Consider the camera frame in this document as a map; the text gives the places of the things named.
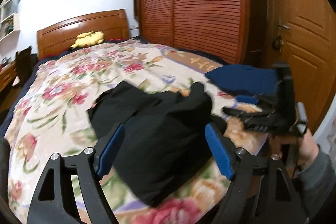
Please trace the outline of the grey sleeve forearm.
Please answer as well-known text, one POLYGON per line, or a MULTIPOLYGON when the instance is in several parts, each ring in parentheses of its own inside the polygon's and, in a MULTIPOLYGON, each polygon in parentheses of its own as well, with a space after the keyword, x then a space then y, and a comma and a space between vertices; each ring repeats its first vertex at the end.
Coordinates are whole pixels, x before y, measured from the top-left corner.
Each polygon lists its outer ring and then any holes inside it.
POLYGON ((335 170, 329 155, 317 157, 297 173, 301 196, 310 223, 327 223, 335 213, 335 170))

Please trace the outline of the person's right hand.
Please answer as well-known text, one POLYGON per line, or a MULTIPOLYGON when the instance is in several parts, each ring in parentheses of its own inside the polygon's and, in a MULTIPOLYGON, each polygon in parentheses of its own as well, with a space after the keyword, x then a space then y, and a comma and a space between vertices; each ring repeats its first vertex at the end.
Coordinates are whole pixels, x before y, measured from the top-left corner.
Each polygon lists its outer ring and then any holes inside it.
POLYGON ((271 135, 269 137, 269 145, 272 153, 276 153, 280 158, 282 158, 284 153, 282 146, 288 144, 294 145, 297 151, 297 156, 294 157, 294 163, 295 166, 299 166, 302 170, 307 169, 313 164, 319 153, 319 146, 315 142, 309 129, 307 129, 306 134, 301 138, 291 135, 271 135))

